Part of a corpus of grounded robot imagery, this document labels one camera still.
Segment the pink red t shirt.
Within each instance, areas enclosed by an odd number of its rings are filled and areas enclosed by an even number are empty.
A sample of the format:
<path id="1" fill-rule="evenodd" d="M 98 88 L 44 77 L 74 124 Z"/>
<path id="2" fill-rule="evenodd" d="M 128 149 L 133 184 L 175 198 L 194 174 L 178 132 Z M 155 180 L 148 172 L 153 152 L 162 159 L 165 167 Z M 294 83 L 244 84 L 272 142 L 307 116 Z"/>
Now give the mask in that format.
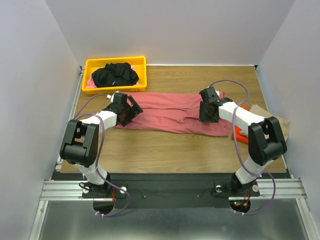
<path id="1" fill-rule="evenodd" d="M 228 137 L 232 124 L 199 121 L 201 96 L 197 93 L 132 92 L 130 94 L 143 112 L 128 125 L 116 129 L 165 131 L 178 134 L 198 134 Z"/>

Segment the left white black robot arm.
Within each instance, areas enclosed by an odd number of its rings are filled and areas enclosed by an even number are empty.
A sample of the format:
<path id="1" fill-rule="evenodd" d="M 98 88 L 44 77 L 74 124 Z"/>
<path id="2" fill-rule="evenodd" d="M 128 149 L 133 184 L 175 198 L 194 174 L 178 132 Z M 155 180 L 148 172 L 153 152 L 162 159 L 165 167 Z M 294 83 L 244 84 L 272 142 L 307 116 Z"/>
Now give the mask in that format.
<path id="1" fill-rule="evenodd" d="M 99 164 L 99 157 L 109 128 L 125 127 L 143 112 L 133 96 L 116 91 L 103 94 L 110 104 L 98 113 L 77 113 L 69 120 L 61 143 L 59 155 L 62 160 L 74 165 L 87 179 L 80 183 L 84 194 L 108 196 L 114 187 L 109 183 L 110 174 Z"/>

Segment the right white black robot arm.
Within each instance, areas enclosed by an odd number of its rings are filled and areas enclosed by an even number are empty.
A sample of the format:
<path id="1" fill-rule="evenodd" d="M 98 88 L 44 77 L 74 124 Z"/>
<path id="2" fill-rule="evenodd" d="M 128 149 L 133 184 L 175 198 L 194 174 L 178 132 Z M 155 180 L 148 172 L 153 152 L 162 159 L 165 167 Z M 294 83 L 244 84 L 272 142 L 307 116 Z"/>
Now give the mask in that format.
<path id="1" fill-rule="evenodd" d="M 232 174 L 230 181 L 231 192 L 242 195 L 260 177 L 266 166 L 287 152 L 280 122 L 274 116 L 263 117 L 249 112 L 228 97 L 220 98 L 212 86 L 199 94 L 199 121 L 218 123 L 226 120 L 247 134 L 248 158 L 240 161 L 241 167 Z"/>

